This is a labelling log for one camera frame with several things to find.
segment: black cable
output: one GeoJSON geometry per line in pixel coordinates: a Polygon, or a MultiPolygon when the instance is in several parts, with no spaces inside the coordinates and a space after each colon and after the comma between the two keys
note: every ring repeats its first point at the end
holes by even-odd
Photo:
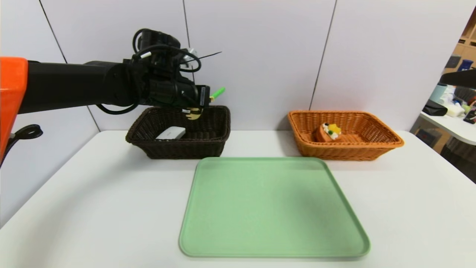
{"type": "Polygon", "coordinates": [[[182,92],[181,96],[185,99],[187,99],[190,103],[192,103],[194,106],[199,106],[199,104],[193,100],[192,98],[188,97],[184,92],[182,92]]]}
{"type": "Polygon", "coordinates": [[[132,49],[134,50],[134,53],[137,53],[137,46],[136,46],[136,40],[137,37],[142,33],[143,30],[148,30],[147,28],[142,28],[136,33],[134,33],[134,37],[132,37],[132,49]]]}
{"type": "Polygon", "coordinates": [[[13,137],[8,139],[7,147],[5,148],[5,154],[3,155],[3,158],[0,162],[0,167],[3,164],[3,161],[5,160],[5,157],[7,156],[8,152],[15,145],[15,143],[17,143],[17,141],[34,139],[40,137],[41,135],[43,135],[43,131],[37,124],[27,125],[15,132],[13,137]]]}
{"type": "Polygon", "coordinates": [[[142,43],[142,35],[137,38],[137,47],[140,47],[141,43],[142,43]]]}
{"type": "Polygon", "coordinates": [[[124,110],[120,110],[120,111],[113,111],[113,110],[109,110],[108,108],[104,107],[102,104],[96,104],[96,106],[101,109],[101,111],[105,112],[105,113],[108,113],[108,114],[114,114],[114,115],[117,115],[117,114],[124,114],[124,113],[128,113],[134,109],[137,108],[137,106],[139,106],[139,102],[136,102],[134,103],[131,107],[128,107],[124,110]]]}
{"type": "Polygon", "coordinates": [[[181,50],[180,48],[176,48],[176,47],[172,47],[172,46],[168,46],[168,45],[152,45],[152,46],[146,47],[146,48],[136,52],[136,54],[134,54],[134,56],[132,56],[131,63],[133,63],[134,60],[139,59],[141,55],[143,55],[147,52],[152,53],[152,52],[158,52],[158,51],[164,51],[164,50],[175,51],[177,53],[187,55],[190,58],[192,58],[194,61],[197,61],[197,63],[198,63],[197,68],[192,69],[192,70],[180,69],[181,72],[197,72],[198,70],[200,70],[200,68],[202,68],[202,63],[201,63],[200,59],[197,56],[195,56],[194,54],[192,54],[188,51],[184,51],[184,50],[181,50]]]}
{"type": "MultiPolygon", "coordinates": [[[[209,55],[207,55],[207,56],[200,57],[199,59],[203,59],[203,58],[215,56],[216,54],[220,54],[220,53],[222,53],[222,52],[223,52],[223,51],[220,51],[220,52],[217,52],[217,53],[213,53],[213,54],[209,54],[209,55]]],[[[186,61],[186,62],[182,62],[182,64],[188,63],[188,62],[192,62],[192,61],[194,61],[194,60],[189,60],[189,61],[186,61]]]]}

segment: wicker basket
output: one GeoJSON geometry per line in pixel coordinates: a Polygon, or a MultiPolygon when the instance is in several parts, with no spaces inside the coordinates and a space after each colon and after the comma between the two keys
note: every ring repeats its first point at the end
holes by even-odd
{"type": "Polygon", "coordinates": [[[220,156],[230,135],[230,110],[211,106],[196,120],[189,120],[181,109],[146,109],[134,122],[126,141],[140,147],[152,159],[202,159],[220,156]],[[171,126],[185,127],[178,140],[157,140],[171,126]]]}
{"type": "Polygon", "coordinates": [[[330,160],[375,160],[404,144],[388,126],[366,112],[291,111],[288,119],[303,156],[330,160]],[[337,124],[342,129],[340,142],[316,141],[315,131],[324,123],[337,124]]]}

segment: white table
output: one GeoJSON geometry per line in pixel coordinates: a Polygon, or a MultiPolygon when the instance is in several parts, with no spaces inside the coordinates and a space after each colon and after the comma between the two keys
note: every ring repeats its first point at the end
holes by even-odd
{"type": "Polygon", "coordinates": [[[476,125],[448,115],[432,116],[420,112],[420,117],[433,125],[446,130],[456,139],[471,145],[476,145],[476,125]]]}
{"type": "MultiPolygon", "coordinates": [[[[361,259],[189,258],[178,237],[198,160],[150,160],[105,131],[0,229],[0,267],[476,267],[476,185],[398,133],[406,145],[375,161],[327,161],[370,238],[361,259]]],[[[222,156],[295,155],[290,132],[233,131],[222,156]]]]}

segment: plastic tray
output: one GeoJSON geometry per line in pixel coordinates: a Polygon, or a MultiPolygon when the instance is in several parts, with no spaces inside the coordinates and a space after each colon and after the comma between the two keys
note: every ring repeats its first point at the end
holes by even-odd
{"type": "Polygon", "coordinates": [[[370,242],[316,158],[217,158],[195,171],[179,238],[191,257],[359,257],[370,242]]]}

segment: black robot arm segment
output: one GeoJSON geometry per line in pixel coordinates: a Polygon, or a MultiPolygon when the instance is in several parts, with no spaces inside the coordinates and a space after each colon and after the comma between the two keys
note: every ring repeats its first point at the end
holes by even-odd
{"type": "Polygon", "coordinates": [[[440,83],[476,88],[476,69],[445,73],[441,76],[440,83]]]}
{"type": "Polygon", "coordinates": [[[98,105],[111,114],[133,110],[137,105],[205,108],[210,102],[210,88],[195,85],[180,71],[196,72],[199,59],[170,35],[141,29],[134,35],[136,53],[130,60],[62,64],[29,62],[27,90],[19,113],[98,105]],[[184,56],[198,62],[193,70],[180,65],[184,56]],[[110,111],[102,104],[130,106],[110,111]]]}
{"type": "Polygon", "coordinates": [[[29,62],[27,90],[19,113],[101,103],[130,106],[135,94],[129,84],[122,63],[29,62]]]}

